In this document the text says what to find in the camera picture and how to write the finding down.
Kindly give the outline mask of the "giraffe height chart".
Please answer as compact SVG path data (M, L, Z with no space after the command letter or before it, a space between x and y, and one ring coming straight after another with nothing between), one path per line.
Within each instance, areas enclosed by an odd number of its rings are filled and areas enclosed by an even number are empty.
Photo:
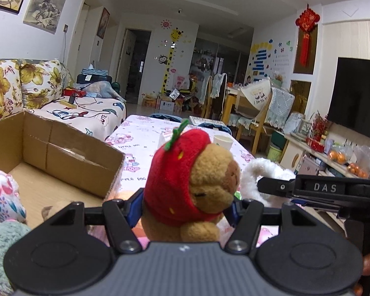
M171 45L168 51L168 54L166 56L166 66L164 69L164 76L162 80L162 87L160 90L161 95L166 94L168 91L168 82L170 79L170 70L172 69L172 61L174 59L174 54L176 51L176 46L180 38L183 36L184 31L178 29L177 27L175 29L172 29L172 32L170 34L170 41Z

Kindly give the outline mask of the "paper cup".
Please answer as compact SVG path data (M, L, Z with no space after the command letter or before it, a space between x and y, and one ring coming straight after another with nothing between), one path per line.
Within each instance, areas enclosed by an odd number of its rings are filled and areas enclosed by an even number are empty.
M215 135L213 143L218 146L221 146L222 148L230 150L233 145L233 140L231 137L228 136Z

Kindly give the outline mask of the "wooden chair with covers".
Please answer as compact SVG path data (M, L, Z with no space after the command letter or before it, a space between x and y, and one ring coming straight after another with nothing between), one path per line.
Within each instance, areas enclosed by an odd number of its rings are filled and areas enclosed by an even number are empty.
M237 137L244 131L253 136L252 153L256 154L260 136L270 129L283 130L291 113L295 96L270 79L262 79L245 87L237 94L235 111L239 115Z

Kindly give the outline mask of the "cardboard box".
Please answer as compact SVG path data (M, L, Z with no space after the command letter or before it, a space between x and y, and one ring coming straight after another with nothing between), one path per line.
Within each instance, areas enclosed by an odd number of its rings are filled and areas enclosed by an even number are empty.
M0 120L0 170L18 183L30 228L43 222L47 206L101 206L124 160L113 146L62 122L27 111Z

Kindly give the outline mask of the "floral sofa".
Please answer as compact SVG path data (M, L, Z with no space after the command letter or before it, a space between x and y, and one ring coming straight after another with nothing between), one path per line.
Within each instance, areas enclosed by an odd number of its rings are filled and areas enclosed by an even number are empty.
M105 140L126 119L126 101L102 77L76 84L57 59L0 59L0 120L22 111Z

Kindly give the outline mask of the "framed sketch portrait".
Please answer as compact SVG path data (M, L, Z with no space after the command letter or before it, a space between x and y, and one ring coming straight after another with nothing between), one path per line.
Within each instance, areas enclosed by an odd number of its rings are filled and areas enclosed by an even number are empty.
M66 0L30 0L23 23L55 34Z

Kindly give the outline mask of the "white TV cabinet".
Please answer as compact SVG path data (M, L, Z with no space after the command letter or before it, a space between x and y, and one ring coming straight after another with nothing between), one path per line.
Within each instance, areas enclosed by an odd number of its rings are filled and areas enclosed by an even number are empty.
M328 156L321 152L316 152L311 149L305 142L296 140L293 136L285 135L286 144L282 152L282 157L280 161L280 166L285 169L290 169L292 171L296 170L299 166L302 157L305 154L309 154L312 157L319 159L324 162L327 166L339 172L342 176L348 178L360 178L355 174L352 174L348 168L344 165L338 164L328 158Z

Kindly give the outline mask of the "white floral cloth bundle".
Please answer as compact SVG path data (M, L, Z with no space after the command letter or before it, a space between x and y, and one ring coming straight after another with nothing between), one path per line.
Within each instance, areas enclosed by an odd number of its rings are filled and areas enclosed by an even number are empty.
M19 196L19 185L14 178L0 170L0 222L26 222L26 209Z

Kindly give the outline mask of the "red Chinese knot ornament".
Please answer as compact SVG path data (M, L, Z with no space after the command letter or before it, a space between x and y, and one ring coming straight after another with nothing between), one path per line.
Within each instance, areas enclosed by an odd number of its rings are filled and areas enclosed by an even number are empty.
M302 45L300 50L299 62L306 66L309 59L310 34L318 24L320 15L307 5L306 9L295 20L296 26L303 32Z

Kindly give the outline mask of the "black television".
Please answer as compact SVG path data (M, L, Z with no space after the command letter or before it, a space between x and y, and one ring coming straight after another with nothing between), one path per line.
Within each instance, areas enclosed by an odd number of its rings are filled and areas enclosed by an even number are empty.
M369 59L337 59L328 120L370 138Z

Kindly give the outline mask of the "teal fuzzy plush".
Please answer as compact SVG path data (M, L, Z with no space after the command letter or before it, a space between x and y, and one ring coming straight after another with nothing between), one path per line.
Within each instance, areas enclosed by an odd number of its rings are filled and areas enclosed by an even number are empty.
M30 230L26 224L18 221L0 222L0 295L13 293L13 288L4 271L4 256L7 250Z

